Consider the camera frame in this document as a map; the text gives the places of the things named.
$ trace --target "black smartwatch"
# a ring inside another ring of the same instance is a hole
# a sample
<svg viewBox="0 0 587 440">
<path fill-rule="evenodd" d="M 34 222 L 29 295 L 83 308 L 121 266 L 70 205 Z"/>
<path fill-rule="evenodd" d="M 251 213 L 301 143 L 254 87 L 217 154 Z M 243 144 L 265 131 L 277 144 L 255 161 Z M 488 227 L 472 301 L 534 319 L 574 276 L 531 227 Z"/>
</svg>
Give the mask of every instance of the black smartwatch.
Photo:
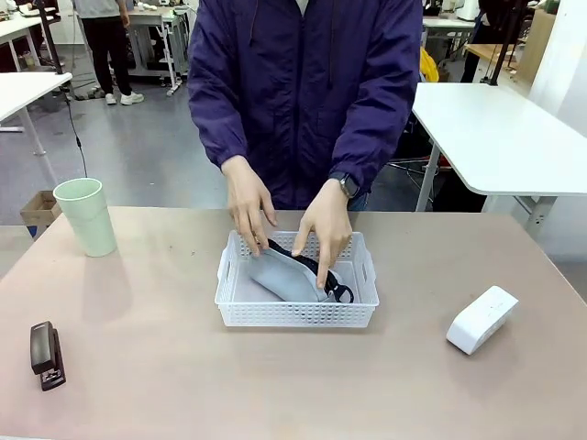
<svg viewBox="0 0 587 440">
<path fill-rule="evenodd" d="M 359 193 L 359 185 L 347 172 L 331 172 L 328 178 L 336 179 L 340 183 L 340 188 L 342 189 L 342 192 L 345 193 L 349 199 L 354 198 Z"/>
</svg>

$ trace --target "shoe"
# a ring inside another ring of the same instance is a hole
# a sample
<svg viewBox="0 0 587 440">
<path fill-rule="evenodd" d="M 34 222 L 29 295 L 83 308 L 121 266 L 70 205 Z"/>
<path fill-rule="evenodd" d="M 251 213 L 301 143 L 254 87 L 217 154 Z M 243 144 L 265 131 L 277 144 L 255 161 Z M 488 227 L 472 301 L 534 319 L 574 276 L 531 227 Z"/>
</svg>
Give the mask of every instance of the shoe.
<svg viewBox="0 0 587 440">
<path fill-rule="evenodd" d="M 122 105 L 133 105 L 142 103 L 145 100 L 145 96 L 140 93 L 131 92 L 130 94 L 123 94 L 120 97 L 120 103 Z"/>
<path fill-rule="evenodd" d="M 116 105 L 116 97 L 113 94 L 107 93 L 105 99 L 108 105 Z"/>
</svg>

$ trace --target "black stapler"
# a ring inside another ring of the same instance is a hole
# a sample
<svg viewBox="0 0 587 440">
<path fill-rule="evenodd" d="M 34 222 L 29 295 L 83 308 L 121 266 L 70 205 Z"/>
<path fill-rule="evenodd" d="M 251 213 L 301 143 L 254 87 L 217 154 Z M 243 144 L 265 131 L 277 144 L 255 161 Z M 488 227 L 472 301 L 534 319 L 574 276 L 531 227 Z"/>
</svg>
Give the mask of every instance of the black stapler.
<svg viewBox="0 0 587 440">
<path fill-rule="evenodd" d="M 43 391 L 65 383 L 65 369 L 57 329 L 50 321 L 30 327 L 30 366 Z"/>
</svg>

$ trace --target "green cup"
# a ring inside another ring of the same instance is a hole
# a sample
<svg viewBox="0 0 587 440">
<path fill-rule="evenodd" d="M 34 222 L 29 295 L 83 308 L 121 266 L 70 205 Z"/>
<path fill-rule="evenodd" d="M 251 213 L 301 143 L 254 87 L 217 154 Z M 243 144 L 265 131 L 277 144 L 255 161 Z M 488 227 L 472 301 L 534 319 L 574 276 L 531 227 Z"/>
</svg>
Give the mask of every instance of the green cup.
<svg viewBox="0 0 587 440">
<path fill-rule="evenodd" d="M 116 239 L 102 183 L 96 179 L 65 181 L 53 195 L 88 257 L 103 257 L 116 249 Z"/>
</svg>

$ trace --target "blue jeans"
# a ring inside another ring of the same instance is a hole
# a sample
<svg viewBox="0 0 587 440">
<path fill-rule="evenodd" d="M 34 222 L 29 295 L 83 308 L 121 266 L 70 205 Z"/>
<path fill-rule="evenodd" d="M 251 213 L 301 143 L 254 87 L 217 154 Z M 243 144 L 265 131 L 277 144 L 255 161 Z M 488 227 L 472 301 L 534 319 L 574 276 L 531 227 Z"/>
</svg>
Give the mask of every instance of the blue jeans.
<svg viewBox="0 0 587 440">
<path fill-rule="evenodd" d="M 367 209 L 367 202 L 369 201 L 369 193 L 366 192 L 359 197 L 355 197 L 354 199 L 349 200 L 349 205 L 347 209 L 352 213 L 360 213 Z"/>
</svg>

